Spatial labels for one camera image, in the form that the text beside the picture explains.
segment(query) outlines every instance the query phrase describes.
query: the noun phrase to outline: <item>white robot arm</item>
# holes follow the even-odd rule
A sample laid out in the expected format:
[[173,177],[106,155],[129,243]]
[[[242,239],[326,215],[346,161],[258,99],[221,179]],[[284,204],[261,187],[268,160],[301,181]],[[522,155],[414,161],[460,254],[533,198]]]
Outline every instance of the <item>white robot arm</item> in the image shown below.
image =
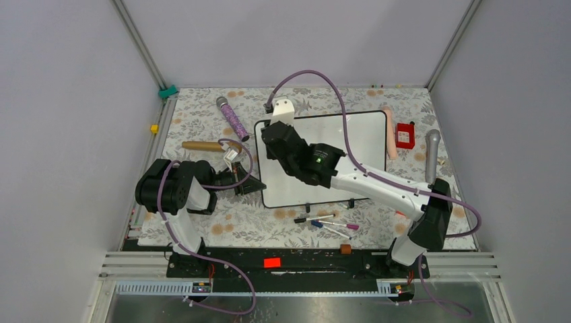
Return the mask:
[[[324,143],[308,145],[293,127],[294,108],[287,98],[273,101],[271,122],[262,129],[268,159],[277,160],[287,175],[306,184],[347,190],[392,207],[410,218],[407,233],[391,246],[389,258],[410,266],[426,250],[439,251],[444,245],[452,205],[449,202],[396,188],[359,171],[345,152]],[[414,182],[363,165],[392,182],[418,190],[450,196],[443,180],[434,184]]]

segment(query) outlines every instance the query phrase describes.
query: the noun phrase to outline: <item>silver microphone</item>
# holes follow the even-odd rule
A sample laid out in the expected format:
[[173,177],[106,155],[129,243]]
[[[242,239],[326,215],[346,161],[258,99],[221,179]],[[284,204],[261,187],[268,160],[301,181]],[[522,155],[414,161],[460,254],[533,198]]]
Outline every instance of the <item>silver microphone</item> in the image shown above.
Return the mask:
[[436,164],[438,163],[438,144],[440,142],[440,131],[432,129],[426,134],[426,174],[424,180],[427,183],[434,183],[436,180]]

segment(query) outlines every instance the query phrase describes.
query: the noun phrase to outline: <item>purple patterned microphone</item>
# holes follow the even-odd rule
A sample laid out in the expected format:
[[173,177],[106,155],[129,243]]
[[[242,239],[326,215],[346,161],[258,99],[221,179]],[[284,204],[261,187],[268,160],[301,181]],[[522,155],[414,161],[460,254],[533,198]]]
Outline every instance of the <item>purple patterned microphone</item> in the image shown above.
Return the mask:
[[232,129],[234,129],[234,132],[238,135],[238,138],[240,138],[242,142],[250,139],[248,132],[246,131],[244,126],[242,126],[242,123],[240,123],[238,116],[236,116],[236,114],[228,104],[228,100],[225,97],[221,96],[218,99],[216,99],[216,105],[218,106],[218,108],[220,108],[220,111],[222,111],[222,114],[226,117],[226,120],[228,120],[230,126],[232,126]]

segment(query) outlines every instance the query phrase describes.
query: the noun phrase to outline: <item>pink marker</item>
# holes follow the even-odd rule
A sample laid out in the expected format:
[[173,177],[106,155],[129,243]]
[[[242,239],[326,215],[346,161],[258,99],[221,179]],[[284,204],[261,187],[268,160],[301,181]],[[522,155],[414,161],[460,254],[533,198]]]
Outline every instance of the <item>pink marker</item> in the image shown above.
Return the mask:
[[356,225],[356,224],[335,223],[335,222],[321,221],[321,220],[317,220],[317,221],[319,221],[319,222],[321,222],[321,223],[325,223],[325,224],[332,224],[332,225],[338,225],[338,226],[340,226],[340,227],[346,227],[346,228],[351,229],[351,230],[357,230],[357,229],[359,229],[359,225]]

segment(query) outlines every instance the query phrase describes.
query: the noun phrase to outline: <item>red box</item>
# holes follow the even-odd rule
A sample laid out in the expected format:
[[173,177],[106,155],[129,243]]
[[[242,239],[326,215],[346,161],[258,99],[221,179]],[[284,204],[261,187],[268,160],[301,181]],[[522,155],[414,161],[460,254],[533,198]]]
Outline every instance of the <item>red box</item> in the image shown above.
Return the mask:
[[397,123],[397,131],[395,141],[398,148],[413,149],[414,148],[414,122],[410,124]]

